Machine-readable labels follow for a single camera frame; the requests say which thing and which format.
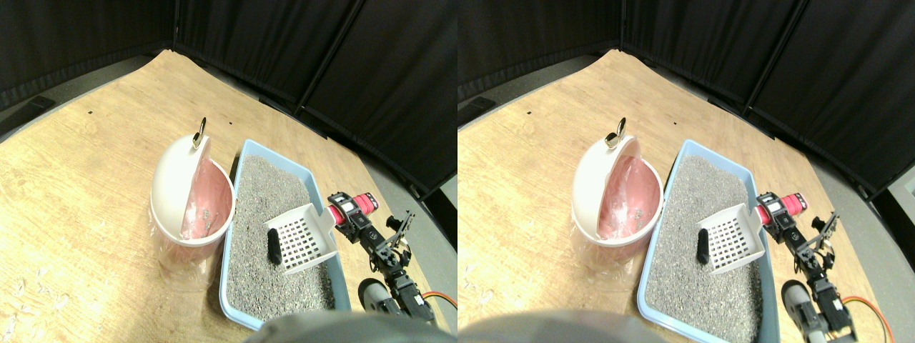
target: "black backdrop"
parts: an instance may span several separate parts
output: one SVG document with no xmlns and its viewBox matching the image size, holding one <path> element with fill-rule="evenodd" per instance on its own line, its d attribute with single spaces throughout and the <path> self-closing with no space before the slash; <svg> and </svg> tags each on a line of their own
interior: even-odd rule
<svg viewBox="0 0 915 343">
<path fill-rule="evenodd" d="M 461 100 L 619 43 L 705 86 L 735 114 L 761 117 L 870 198 L 915 164 L 912 1 L 470 3 L 461 13 Z"/>
<path fill-rule="evenodd" d="M 0 0 L 0 22 L 0 109 L 171 47 L 317 118 L 420 193 L 457 172 L 454 127 L 472 118 L 455 103 L 615 47 L 763 118 L 870 194 L 915 163 L 911 1 Z"/>
<path fill-rule="evenodd" d="M 915 3 L 811 2 L 753 111 L 885 188 L 915 159 Z"/>
<path fill-rule="evenodd" d="M 454 2 L 0 0 L 0 110 L 160 48 L 249 82 L 424 196 L 458 171 Z"/>
<path fill-rule="evenodd" d="M 531 71 L 619 44 L 620 0 L 458 3 L 459 102 Z"/>
<path fill-rule="evenodd" d="M 174 1 L 0 1 L 0 110 L 171 45 Z"/>
<path fill-rule="evenodd" d="M 454 2 L 367 1 L 304 101 L 426 194 L 458 171 Z"/>
<path fill-rule="evenodd" d="M 743 103 L 791 7 L 788 1 L 629 0 L 622 48 Z"/>
</svg>

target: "blue litter box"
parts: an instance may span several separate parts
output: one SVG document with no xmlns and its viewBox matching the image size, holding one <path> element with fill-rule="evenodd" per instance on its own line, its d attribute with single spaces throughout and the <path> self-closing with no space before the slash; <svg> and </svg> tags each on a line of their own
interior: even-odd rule
<svg viewBox="0 0 915 343">
<path fill-rule="evenodd" d="M 244 169 L 244 157 L 247 155 L 261 156 L 274 166 L 286 172 L 292 173 L 298 178 L 301 178 L 302 182 L 305 183 L 305 188 L 308 189 L 308 194 L 311 197 L 311 203 L 318 210 L 318 214 L 324 211 L 324 201 L 322 201 L 321 193 L 318 191 L 318 183 L 315 182 L 315 176 L 311 174 L 311 171 L 253 140 L 247 139 L 244 141 L 244 145 L 242 146 L 242 153 L 238 159 L 238 167 L 235 168 L 235 174 L 233 175 L 234 180 L 237 181 L 240 179 L 239 176 L 242 174 L 242 170 Z M 233 186 L 235 187 L 235 194 L 238 194 L 238 182 L 235 182 Z M 222 254 L 220 306 L 222 307 L 222 312 L 224 312 L 226 317 L 232 321 L 244 325 L 252 330 L 258 330 L 264 324 L 263 320 L 250 316 L 238 310 L 237 308 L 232 307 L 232 305 L 229 304 L 229 299 L 226 297 L 226 275 L 229 274 L 229 260 L 231 258 L 231 233 L 232 225 L 229 225 L 229 229 L 226 231 L 225 251 Z M 350 294 L 347 292 L 346 279 L 343 278 L 343 265 L 340 263 L 339 254 L 328 259 L 327 261 L 324 261 L 324 263 L 326 263 L 328 266 L 330 287 L 334 292 L 334 307 L 337 310 L 349 311 Z"/>
<path fill-rule="evenodd" d="M 680 148 L 680 153 L 677 155 L 676 161 L 673 162 L 673 169 L 671 170 L 671 175 L 668 177 L 667 187 L 664 190 L 664 203 L 667 203 L 667 198 L 671 195 L 671 189 L 673 189 L 673 183 L 676 182 L 677 169 L 680 166 L 680 161 L 687 155 L 699 155 L 702 158 L 708 160 L 712 165 L 721 168 L 722 170 L 727 171 L 728 173 L 734 174 L 744 185 L 747 186 L 747 195 L 748 204 L 755 205 L 756 202 L 756 182 L 753 181 L 753 174 L 749 172 L 743 166 L 727 159 L 726 157 L 712 151 L 711 149 L 701 146 L 692 139 L 687 139 L 684 142 L 683 147 Z M 661 217 L 658 219 L 658 225 L 655 227 L 654 232 L 651 235 L 651 243 L 648 246 L 648 255 L 645 256 L 645 266 L 641 272 L 641 280 L 639 281 L 639 292 L 637 295 L 639 303 L 639 312 L 646 319 L 657 323 L 662 327 L 667 327 L 674 332 L 686 336 L 688 338 L 700 341 L 700 342 L 725 342 L 724 339 L 718 338 L 709 334 L 703 330 L 695 328 L 691 325 L 688 325 L 679 319 L 676 319 L 672 316 L 662 313 L 654 308 L 648 306 L 648 303 L 645 302 L 645 287 L 648 285 L 648 275 L 651 273 L 651 261 L 654 257 L 654 246 L 658 241 L 658 233 L 662 229 L 662 224 L 664 221 L 664 212 L 667 211 L 667 208 L 664 208 L 664 211 L 661 212 Z M 769 241 L 766 238 L 766 231 L 760 230 L 759 237 L 762 239 L 762 246 L 766 249 L 766 253 L 762 255 L 757 261 L 759 266 L 759 280 L 760 286 L 762 288 L 762 323 L 760 323 L 759 328 L 759 337 L 757 341 L 759 342 L 779 342 L 780 341 L 780 331 L 779 331 L 779 308 L 775 303 L 775 281 L 772 278 L 772 261 L 769 253 Z"/>
</svg>

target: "wooden table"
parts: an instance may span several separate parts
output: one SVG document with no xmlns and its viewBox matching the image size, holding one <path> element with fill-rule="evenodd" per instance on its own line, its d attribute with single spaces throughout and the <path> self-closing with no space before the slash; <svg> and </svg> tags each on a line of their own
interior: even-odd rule
<svg viewBox="0 0 915 343">
<path fill-rule="evenodd" d="M 571 250 L 572 177 L 585 150 L 626 117 L 643 157 L 661 179 L 687 138 L 753 172 L 760 192 L 802 192 L 812 203 L 799 219 L 814 236 L 814 216 L 828 217 L 829 198 L 807 158 L 769 139 L 735 115 L 680 89 L 636 58 L 610 51 L 591 66 L 509 104 L 458 133 L 458 325 L 523 310 L 585 308 L 638 316 L 635 293 L 598 293 Z M 874 301 L 842 225 L 829 279 L 842 295 Z M 778 290 L 793 272 L 788 249 L 769 238 Z M 781 338 L 801 341 L 779 303 Z M 861 341 L 882 341 L 872 313 L 853 313 Z M 662 337 L 685 338 L 651 322 Z"/>
<path fill-rule="evenodd" d="M 252 138 L 311 169 L 323 194 L 372 192 L 376 223 L 391 214 L 356 154 L 163 51 L 0 144 L 0 323 L 5 330 L 15 321 L 10 339 L 241 341 L 252 333 L 222 313 L 218 279 L 206 292 L 169 291 L 153 254 L 153 171 L 202 117 L 211 157 L 227 171 Z M 361 311 L 359 282 L 382 276 L 358 244 L 334 234 Z M 429 291 L 421 261 L 407 270 Z"/>
</svg>

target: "litter scoop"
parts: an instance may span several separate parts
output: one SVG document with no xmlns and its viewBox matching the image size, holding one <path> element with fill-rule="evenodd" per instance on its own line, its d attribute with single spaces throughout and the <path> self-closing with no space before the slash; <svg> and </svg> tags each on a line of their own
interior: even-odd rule
<svg viewBox="0 0 915 343">
<path fill-rule="evenodd" d="M 307 204 L 290 209 L 265 224 L 270 231 L 276 230 L 278 257 L 282 259 L 280 264 L 286 275 L 304 271 L 337 254 L 337 244 L 330 238 L 334 217 L 329 210 L 318 215 L 315 206 Z"/>
<path fill-rule="evenodd" d="M 722 209 L 699 221 L 701 229 L 708 230 L 708 254 L 712 275 L 732 271 L 756 261 L 766 252 L 759 239 L 762 219 L 747 204 Z"/>
</svg>

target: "gray floor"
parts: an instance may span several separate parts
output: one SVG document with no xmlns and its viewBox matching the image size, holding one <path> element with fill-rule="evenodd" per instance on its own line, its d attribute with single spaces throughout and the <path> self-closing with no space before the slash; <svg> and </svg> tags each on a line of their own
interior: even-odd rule
<svg viewBox="0 0 915 343">
<path fill-rule="evenodd" d="M 587 67 L 595 60 L 597 58 L 594 56 L 570 59 L 483 92 L 479 96 L 494 100 L 496 107 L 468 125 L 498 111 L 499 108 L 525 94 Z M 685 78 L 664 68 L 652 69 L 671 83 L 708 101 L 708 93 Z M 810 160 L 826 194 L 841 216 L 843 227 L 848 233 L 858 260 L 865 270 L 867 280 L 877 297 L 880 310 L 889 322 L 894 336 L 902 338 L 900 341 L 915 337 L 915 327 L 913 327 L 915 320 L 912 320 L 915 318 L 915 272 L 912 271 L 899 246 L 893 241 L 875 212 L 871 211 L 868 204 L 855 193 L 851 185 L 831 165 L 815 156 Z M 835 268 L 842 268 L 842 265 L 837 264 Z"/>
<path fill-rule="evenodd" d="M 41 118 L 44 118 L 48 114 L 53 113 L 66 104 L 79 99 L 83 95 L 98 89 L 103 85 L 110 83 L 111 81 L 117 80 L 118 78 L 121 78 L 134 70 L 140 69 L 150 60 L 152 60 L 152 58 L 146 56 L 138 56 L 132 59 L 127 59 L 125 61 L 115 63 L 111 66 L 90 72 L 86 75 L 82 75 L 73 80 L 64 82 L 50 90 L 42 92 L 42 96 L 50 98 L 56 101 L 58 104 L 55 105 L 53 109 L 30 123 L 34 123 Z M 217 79 L 225 82 L 226 84 L 234 87 L 235 89 L 254 99 L 258 99 L 260 97 L 260 94 L 258 94 L 257 91 L 247 87 L 245 84 L 239 82 L 231 75 L 228 75 L 213 67 L 205 68 L 204 70 L 206 70 L 210 75 L 213 75 Z M 8 117 L 15 110 L 22 107 L 23 104 L 25 104 L 25 102 L 19 103 L 4 111 L 1 111 L 0 119 Z M 28 125 L 29 123 L 22 125 L 10 133 L 0 133 L 0 143 L 2 143 L 7 137 L 15 134 L 15 132 L 22 130 L 22 128 L 27 127 Z M 375 162 L 375 160 L 371 157 L 363 156 L 362 161 L 365 163 L 365 166 L 369 170 L 369 174 L 371 174 L 371 177 L 375 181 L 375 184 L 378 186 L 378 189 L 382 192 L 382 196 L 386 200 L 387 205 L 391 207 L 391 213 L 394 213 L 395 215 L 403 215 L 405 211 L 409 209 L 411 212 L 416 214 L 414 223 L 407 233 L 407 241 L 411 243 L 411 248 L 414 255 L 416 256 L 417 261 L 421 261 L 423 273 L 425 274 L 426 280 L 428 280 L 430 286 L 433 288 L 432 290 L 451 295 L 457 299 L 458 255 L 454 251 L 454 248 L 451 247 L 451 244 L 448 243 L 445 236 L 443 236 L 439 229 L 436 228 L 435 224 L 433 224 L 429 216 L 426 215 L 424 211 L 422 211 L 422 208 L 420 208 L 421 205 L 417 203 L 413 197 L 410 196 L 410 193 L 407 191 L 407 189 L 397 181 L 397 178 L 394 177 L 385 166 Z M 457 203 L 457 178 L 452 180 L 451 185 L 447 186 L 447 189 L 448 190 L 446 191 L 446 194 L 448 197 L 452 198 L 452 201 Z M 444 319 L 451 327 L 451 331 L 457 332 L 458 311 L 451 307 L 448 303 L 438 300 L 437 298 L 435 298 L 434 301 L 440 304 L 440 307 L 445 314 Z"/>
<path fill-rule="evenodd" d="M 870 206 L 835 167 L 816 156 L 808 159 L 840 216 L 893 335 L 902 338 L 900 342 L 915 338 L 915 320 L 912 319 L 915 318 L 915 272 L 902 250 Z M 837 264 L 835 268 L 842 268 L 842 265 Z"/>
</svg>

